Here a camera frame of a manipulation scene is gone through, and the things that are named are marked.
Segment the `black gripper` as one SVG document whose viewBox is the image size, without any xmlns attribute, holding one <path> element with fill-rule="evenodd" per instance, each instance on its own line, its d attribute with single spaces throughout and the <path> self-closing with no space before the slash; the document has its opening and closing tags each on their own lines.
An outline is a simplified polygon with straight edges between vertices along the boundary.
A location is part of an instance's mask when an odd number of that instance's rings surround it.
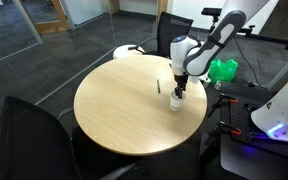
<svg viewBox="0 0 288 180">
<path fill-rule="evenodd" d="M 177 86 L 175 88 L 175 94 L 177 97 L 184 97 L 184 92 L 186 91 L 186 84 L 187 84 L 187 81 L 188 81 L 188 76 L 187 75 L 175 75 L 174 76 L 174 79 L 177 83 Z"/>
</svg>

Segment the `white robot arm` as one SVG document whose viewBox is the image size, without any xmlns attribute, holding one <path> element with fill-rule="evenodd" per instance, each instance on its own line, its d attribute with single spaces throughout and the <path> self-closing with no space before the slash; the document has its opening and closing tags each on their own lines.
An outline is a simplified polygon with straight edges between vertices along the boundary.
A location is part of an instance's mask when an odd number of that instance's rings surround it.
<svg viewBox="0 0 288 180">
<path fill-rule="evenodd" d="M 211 61 L 238 31 L 269 0 L 226 0 L 220 22 L 200 44 L 187 35 L 177 36 L 170 44 L 171 68 L 177 83 L 174 93 L 183 98 L 189 76 L 201 76 L 208 71 Z"/>
</svg>

